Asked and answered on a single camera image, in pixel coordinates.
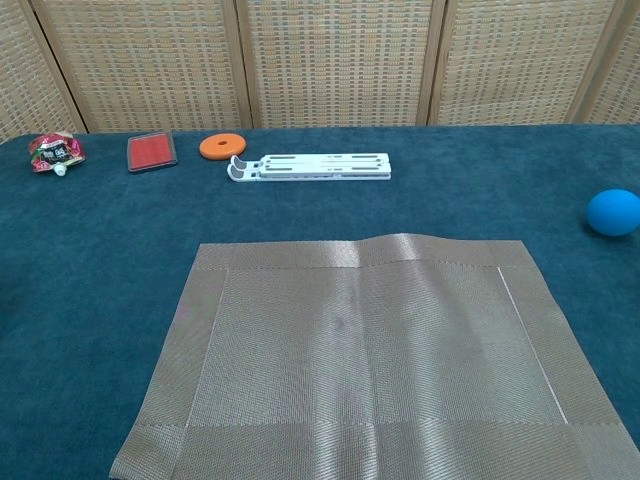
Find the blue carpet table cover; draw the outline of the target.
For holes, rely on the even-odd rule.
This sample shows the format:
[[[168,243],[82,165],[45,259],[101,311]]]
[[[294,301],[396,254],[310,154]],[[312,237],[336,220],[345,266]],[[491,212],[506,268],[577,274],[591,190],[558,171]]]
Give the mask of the blue carpet table cover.
[[[385,182],[237,184],[174,134],[132,174],[125,133],[66,176],[0,144],[0,480],[108,480],[202,243],[392,233],[515,239],[640,448],[640,232],[596,234],[597,193],[640,195],[640,124],[252,129],[246,157],[385,152]]]

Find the red crumpled spout pouch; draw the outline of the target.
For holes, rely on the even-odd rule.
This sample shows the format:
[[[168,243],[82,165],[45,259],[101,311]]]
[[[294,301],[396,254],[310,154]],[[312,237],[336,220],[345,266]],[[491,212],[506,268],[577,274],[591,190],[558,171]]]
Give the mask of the red crumpled spout pouch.
[[[30,164],[35,173],[53,172],[59,177],[67,170],[85,161],[86,154],[80,141],[67,131],[40,135],[28,145]]]

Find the white folding laptop stand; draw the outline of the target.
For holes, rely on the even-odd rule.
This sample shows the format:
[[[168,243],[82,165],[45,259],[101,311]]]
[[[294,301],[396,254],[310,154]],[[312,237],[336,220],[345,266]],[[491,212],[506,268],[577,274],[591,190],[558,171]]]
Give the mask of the white folding laptop stand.
[[[387,181],[392,169],[386,153],[275,154],[232,156],[227,174],[235,182]]]

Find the red ink pad case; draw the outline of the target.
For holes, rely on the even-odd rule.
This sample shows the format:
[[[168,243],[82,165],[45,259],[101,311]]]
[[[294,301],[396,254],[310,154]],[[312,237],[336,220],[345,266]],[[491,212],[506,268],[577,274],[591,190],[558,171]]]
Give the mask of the red ink pad case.
[[[177,163],[173,136],[170,132],[155,132],[128,139],[127,167],[130,173],[171,167]]]

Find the woven bamboo screen panel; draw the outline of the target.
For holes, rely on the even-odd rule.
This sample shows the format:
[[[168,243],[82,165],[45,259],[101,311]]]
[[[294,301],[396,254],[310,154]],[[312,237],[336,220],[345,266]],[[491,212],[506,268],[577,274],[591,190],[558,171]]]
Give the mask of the woven bamboo screen panel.
[[[567,122],[616,0],[446,0],[428,122]]]
[[[30,0],[91,133],[253,125],[236,0]]]
[[[0,144],[87,128],[30,0],[0,0]]]
[[[640,123],[640,0],[615,0],[565,121]]]
[[[234,0],[254,128],[427,124],[448,0]]]

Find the blue ball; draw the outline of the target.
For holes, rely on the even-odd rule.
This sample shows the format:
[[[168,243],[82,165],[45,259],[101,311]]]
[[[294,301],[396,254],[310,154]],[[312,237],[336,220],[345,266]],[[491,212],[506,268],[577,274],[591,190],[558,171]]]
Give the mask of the blue ball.
[[[601,191],[588,202],[586,221],[605,236],[631,234],[640,227],[640,196],[626,189]]]

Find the brown woven placemat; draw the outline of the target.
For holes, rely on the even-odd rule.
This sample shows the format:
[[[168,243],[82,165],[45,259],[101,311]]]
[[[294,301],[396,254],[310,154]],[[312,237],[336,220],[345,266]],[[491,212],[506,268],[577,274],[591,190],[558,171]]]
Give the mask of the brown woven placemat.
[[[640,480],[519,241],[198,248],[115,480]]]

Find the orange foam disc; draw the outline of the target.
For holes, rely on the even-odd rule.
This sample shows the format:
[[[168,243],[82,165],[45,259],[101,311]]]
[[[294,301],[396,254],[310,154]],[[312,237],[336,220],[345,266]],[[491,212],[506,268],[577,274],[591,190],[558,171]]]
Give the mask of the orange foam disc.
[[[246,140],[239,134],[220,133],[211,135],[201,141],[200,155],[212,161],[229,160],[242,154],[247,146]]]

